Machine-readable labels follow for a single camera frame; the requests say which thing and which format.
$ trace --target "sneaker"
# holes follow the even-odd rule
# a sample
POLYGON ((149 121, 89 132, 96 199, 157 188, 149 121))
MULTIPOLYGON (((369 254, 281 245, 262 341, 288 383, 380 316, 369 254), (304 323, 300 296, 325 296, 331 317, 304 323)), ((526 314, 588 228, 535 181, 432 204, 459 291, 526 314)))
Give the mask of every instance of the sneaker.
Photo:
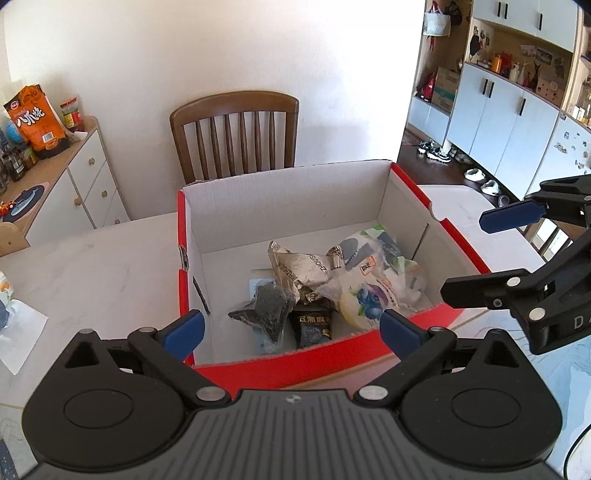
POLYGON ((452 161, 452 158, 448 154, 446 154, 441 149, 441 147, 433 147, 427 150, 427 158, 430 158, 431 160, 437 160, 442 163, 449 163, 452 161))
POLYGON ((435 146, 435 142, 433 140, 429 140, 429 141, 424 140, 419 143, 419 145, 417 147, 417 152, 419 152, 421 155, 424 155, 429 150, 431 150, 434 146, 435 146))

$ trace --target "white cabinet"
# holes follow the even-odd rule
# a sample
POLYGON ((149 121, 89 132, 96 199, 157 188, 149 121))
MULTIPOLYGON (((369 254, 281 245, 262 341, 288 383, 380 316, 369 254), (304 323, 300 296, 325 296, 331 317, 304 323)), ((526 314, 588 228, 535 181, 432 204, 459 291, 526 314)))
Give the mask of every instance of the white cabinet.
POLYGON ((76 193, 70 174, 66 170, 41 205, 27 232, 26 239, 34 247, 92 229, 92 223, 82 206, 82 200, 76 193))
POLYGON ((449 116, 430 103, 413 97, 408 112, 408 123, 438 144, 443 145, 449 116))
POLYGON ((486 104, 470 149, 470 156, 491 174, 496 172, 509 141, 522 96, 523 89, 491 75, 486 104))
POLYGON ((129 217, 127 216, 127 212, 125 211, 125 207, 123 206, 119 192, 115 192, 103 226, 119 225, 120 223, 125 222, 129 222, 129 217))
POLYGON ((472 5, 472 16, 489 22, 502 23, 501 13, 503 2, 497 0, 474 0, 472 5))
POLYGON ((548 150, 528 193, 537 192, 540 182, 591 173, 591 133, 561 113, 548 150))
POLYGON ((447 139, 466 153, 478 131, 492 77, 474 65, 465 63, 462 68, 447 139))
POLYGON ((100 143, 99 132, 95 131, 68 165, 74 183, 83 199, 88 195, 90 187, 106 159, 103 146, 100 143))
POLYGON ((525 91, 519 115, 495 177, 517 198, 523 199, 544 156, 556 124, 558 110, 525 91))
POLYGON ((577 4, 574 0, 539 0, 537 36, 568 51, 574 50, 577 4))
POLYGON ((503 25, 529 35, 537 35, 539 16, 538 0, 508 0, 502 8, 503 25))
POLYGON ((574 50, 577 28, 574 0, 474 0, 472 16, 574 50))
POLYGON ((84 201, 90 218, 97 228, 102 227, 105 223, 115 190, 115 181, 111 175, 109 164, 105 163, 84 201))

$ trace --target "shoe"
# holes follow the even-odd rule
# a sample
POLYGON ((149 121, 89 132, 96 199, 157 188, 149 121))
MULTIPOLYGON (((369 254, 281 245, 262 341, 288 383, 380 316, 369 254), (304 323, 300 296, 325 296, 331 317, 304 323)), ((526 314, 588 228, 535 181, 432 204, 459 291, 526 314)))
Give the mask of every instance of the shoe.
POLYGON ((509 197, 507 195, 499 196, 499 207, 506 207, 509 205, 509 197))
POLYGON ((435 142, 433 140, 424 140, 419 143, 417 147, 417 152, 419 152, 421 155, 424 155, 425 153, 427 153, 428 150, 432 149, 434 146, 435 142))
POLYGON ((499 184, 495 180, 487 181, 482 187, 480 187, 480 191, 482 193, 486 193, 487 195, 494 195, 497 196, 501 193, 501 189, 499 188, 499 184))
POLYGON ((437 160, 442 163, 449 163, 452 161, 452 158, 448 154, 446 154, 441 149, 441 147, 433 147, 427 150, 427 158, 430 158, 431 160, 437 160))
POLYGON ((470 170, 466 170, 464 178, 466 180, 478 182, 486 180, 486 176, 482 173, 482 170, 479 168, 471 168, 470 170))

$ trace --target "floor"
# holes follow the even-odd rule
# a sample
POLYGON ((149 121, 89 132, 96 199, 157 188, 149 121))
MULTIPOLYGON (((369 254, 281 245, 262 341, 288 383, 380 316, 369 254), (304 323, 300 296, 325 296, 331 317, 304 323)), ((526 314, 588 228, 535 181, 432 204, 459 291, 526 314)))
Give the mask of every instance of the floor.
MULTIPOLYGON (((400 147, 397 163, 418 185, 466 185, 480 191, 479 183, 464 178, 464 172, 473 168, 472 165, 459 163, 455 160, 450 163, 430 160, 426 155, 419 155, 417 147, 413 145, 400 147)), ((481 195, 491 204, 497 206, 497 197, 485 195, 482 192, 481 195)))

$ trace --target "bottle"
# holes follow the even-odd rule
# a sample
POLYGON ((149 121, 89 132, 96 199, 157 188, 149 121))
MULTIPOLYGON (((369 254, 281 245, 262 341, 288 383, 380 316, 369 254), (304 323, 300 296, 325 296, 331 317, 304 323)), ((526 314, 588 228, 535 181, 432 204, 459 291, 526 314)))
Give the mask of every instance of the bottle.
POLYGON ((2 162, 6 166, 12 181, 19 181, 27 173, 25 165, 22 164, 21 156, 16 150, 11 150, 4 154, 2 162))

